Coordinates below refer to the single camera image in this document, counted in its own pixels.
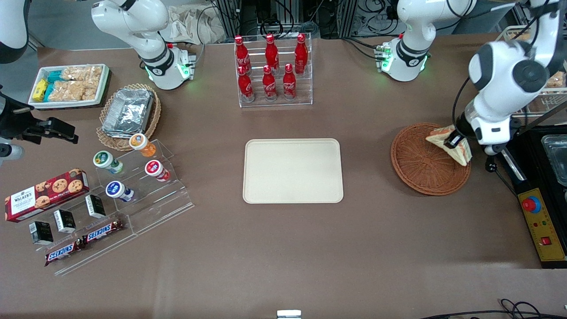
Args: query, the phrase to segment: blue lid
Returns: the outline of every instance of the blue lid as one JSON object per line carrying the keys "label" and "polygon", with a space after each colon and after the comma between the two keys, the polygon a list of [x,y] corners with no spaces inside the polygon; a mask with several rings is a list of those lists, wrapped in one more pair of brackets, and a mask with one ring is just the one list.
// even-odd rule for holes
{"label": "blue lid", "polygon": [[120,182],[119,181],[114,181],[114,182],[110,182],[107,185],[107,194],[108,196],[113,196],[118,194],[118,192],[120,192]]}

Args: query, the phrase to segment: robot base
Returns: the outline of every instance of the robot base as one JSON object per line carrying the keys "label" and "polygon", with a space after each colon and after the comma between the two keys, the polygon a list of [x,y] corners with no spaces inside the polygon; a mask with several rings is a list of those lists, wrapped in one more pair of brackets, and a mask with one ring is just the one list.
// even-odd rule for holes
{"label": "robot base", "polygon": [[[389,56],[384,60],[376,61],[376,65],[378,66],[379,72],[387,73],[391,78],[397,81],[408,82],[417,78],[417,75],[424,69],[427,58],[424,58],[421,61],[416,59],[416,64],[414,66],[408,66],[397,53],[396,46],[399,42],[400,39],[393,39],[390,42],[385,42],[382,45],[382,48],[390,49]],[[380,56],[383,56],[383,51],[375,49],[374,55],[376,58],[379,58]]]}
{"label": "robot base", "polygon": [[195,55],[189,55],[186,50],[177,47],[170,49],[174,54],[174,62],[163,75],[152,74],[148,68],[146,71],[155,85],[162,90],[173,90],[183,82],[193,79],[195,70]]}

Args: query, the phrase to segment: yellow control panel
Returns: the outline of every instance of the yellow control panel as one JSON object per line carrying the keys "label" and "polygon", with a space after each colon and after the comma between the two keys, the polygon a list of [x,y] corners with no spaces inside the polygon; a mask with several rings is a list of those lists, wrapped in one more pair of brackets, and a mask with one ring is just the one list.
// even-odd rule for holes
{"label": "yellow control panel", "polygon": [[538,250],[539,259],[543,262],[567,260],[539,188],[519,194],[518,199]]}

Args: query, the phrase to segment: small black box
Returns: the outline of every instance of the small black box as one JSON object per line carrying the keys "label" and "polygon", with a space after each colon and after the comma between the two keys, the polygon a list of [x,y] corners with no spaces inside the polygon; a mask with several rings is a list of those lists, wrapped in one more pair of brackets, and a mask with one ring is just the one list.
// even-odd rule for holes
{"label": "small black box", "polygon": [[104,213],[103,200],[101,200],[100,197],[95,195],[87,195],[87,197],[85,197],[84,199],[87,202],[89,215],[94,218],[103,218],[104,216],[106,216],[106,214]]}
{"label": "small black box", "polygon": [[34,221],[29,225],[29,232],[32,234],[32,241],[36,245],[49,245],[53,243],[53,234],[49,223]]}
{"label": "small black box", "polygon": [[58,209],[53,212],[53,217],[55,217],[57,230],[59,230],[61,233],[72,233],[77,228],[77,226],[75,226],[75,220],[71,212],[64,211],[63,209]]}

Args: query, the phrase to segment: aluminum foil container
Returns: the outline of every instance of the aluminum foil container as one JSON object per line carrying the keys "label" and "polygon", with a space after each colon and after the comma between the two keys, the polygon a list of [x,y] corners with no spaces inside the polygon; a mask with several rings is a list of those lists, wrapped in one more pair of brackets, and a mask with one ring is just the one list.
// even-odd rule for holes
{"label": "aluminum foil container", "polygon": [[153,101],[154,94],[148,90],[119,90],[108,108],[103,132],[117,138],[145,133]]}

